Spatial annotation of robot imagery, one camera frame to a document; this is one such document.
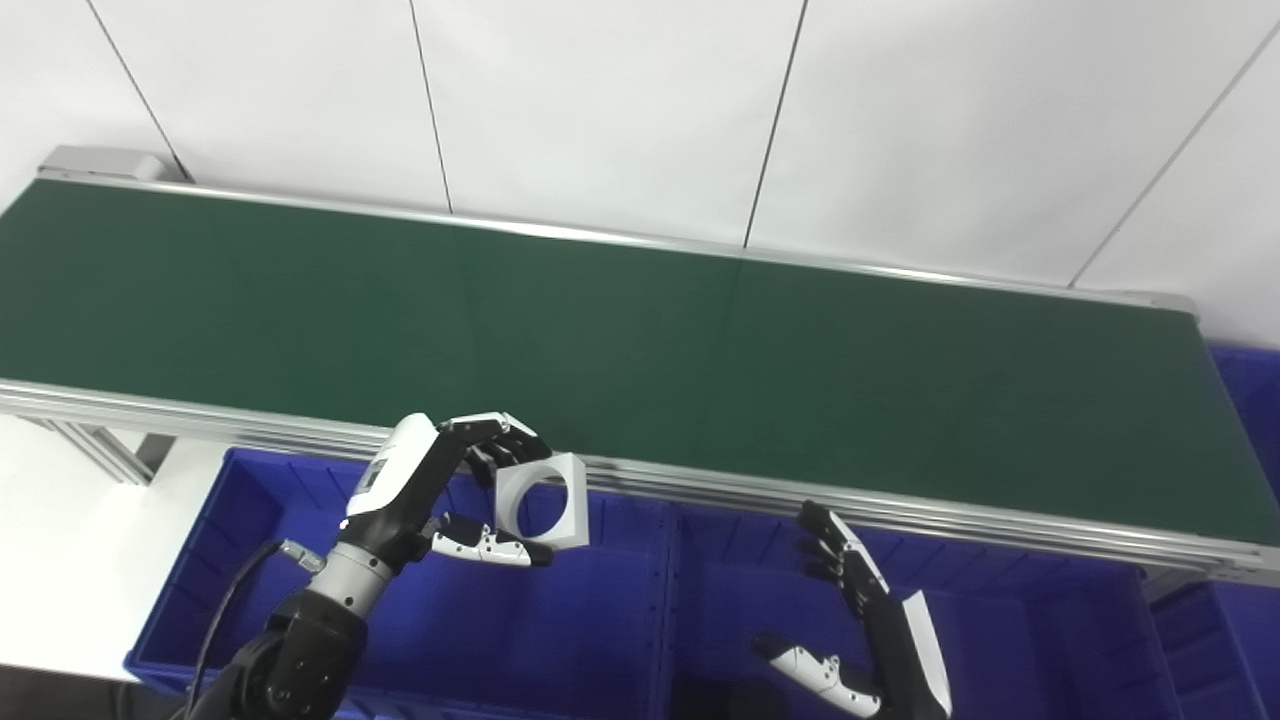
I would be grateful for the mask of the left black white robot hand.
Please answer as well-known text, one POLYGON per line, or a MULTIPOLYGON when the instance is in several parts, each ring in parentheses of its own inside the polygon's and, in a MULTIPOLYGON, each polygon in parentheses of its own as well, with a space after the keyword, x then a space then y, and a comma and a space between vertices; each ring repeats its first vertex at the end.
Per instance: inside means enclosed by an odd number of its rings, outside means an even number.
POLYGON ((499 469, 550 456, 547 442, 508 413, 442 423, 410 414, 357 484, 337 542, 364 551, 394 575, 431 551, 474 562, 547 568, 554 560, 548 546, 457 512, 436 516, 433 510, 460 466, 493 483, 499 469))

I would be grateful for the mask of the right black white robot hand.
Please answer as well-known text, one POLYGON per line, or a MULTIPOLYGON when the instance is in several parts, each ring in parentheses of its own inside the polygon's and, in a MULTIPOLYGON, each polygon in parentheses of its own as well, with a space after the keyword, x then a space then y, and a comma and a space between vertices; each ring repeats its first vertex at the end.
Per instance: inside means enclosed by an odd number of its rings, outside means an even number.
POLYGON ((799 547, 809 577, 836 587, 867 638, 870 666, 846 664, 772 632, 751 651, 808 693, 856 719, 950 719, 948 670, 925 594, 897 596, 860 537, 833 510, 803 501, 799 547))

